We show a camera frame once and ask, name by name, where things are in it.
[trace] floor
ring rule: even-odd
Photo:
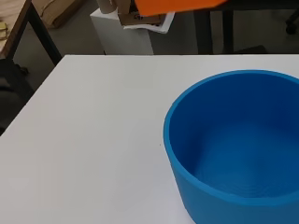
[[[50,30],[59,51],[65,54],[103,54],[93,29],[90,14],[97,9],[95,0],[86,4],[62,28]],[[269,53],[299,53],[299,34],[287,35],[285,20],[293,10],[237,11],[235,13],[235,50],[264,45]],[[221,14],[213,12],[214,53],[222,52]],[[36,90],[53,65],[32,28],[28,26],[17,50],[16,63],[29,69],[29,83]],[[7,127],[20,111],[14,93],[0,92],[0,127]]]

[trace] orange card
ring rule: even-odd
[[[152,16],[167,12],[215,7],[226,0],[135,0],[140,15]]]

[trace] cardboard box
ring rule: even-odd
[[[139,14],[134,0],[114,0],[118,6],[121,25],[160,24],[160,15],[143,17]]]
[[[85,0],[33,0],[41,20],[47,28],[63,25],[85,2]]]

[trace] black metal frame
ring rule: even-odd
[[[234,10],[297,8],[299,8],[298,0],[228,0],[218,7],[195,10],[194,20],[198,53],[213,54],[211,28],[207,28],[210,24],[211,11],[222,11],[223,52],[229,54],[234,53]]]
[[[52,62],[56,65],[62,59],[60,52],[54,45],[46,27],[44,26],[42,20],[39,18],[35,7],[31,3],[24,16],[23,21],[21,22],[21,27],[19,29],[19,32],[16,34],[7,57],[0,60],[0,77],[4,77],[7,80],[7,83],[9,84],[11,89],[19,95],[24,105],[33,96],[34,90],[25,80],[25,77],[21,73],[20,69],[14,64],[13,57],[15,55],[17,47],[19,46],[21,36],[28,22],[30,22],[30,24],[32,25],[39,41],[43,45],[46,52],[49,54]],[[0,88],[0,90],[10,91],[10,89],[6,89],[5,87]]]

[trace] white box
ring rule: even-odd
[[[165,35],[145,29],[124,30],[117,10],[103,14],[100,9],[91,15],[94,28],[108,55],[183,55],[197,54],[192,12],[176,14]]]

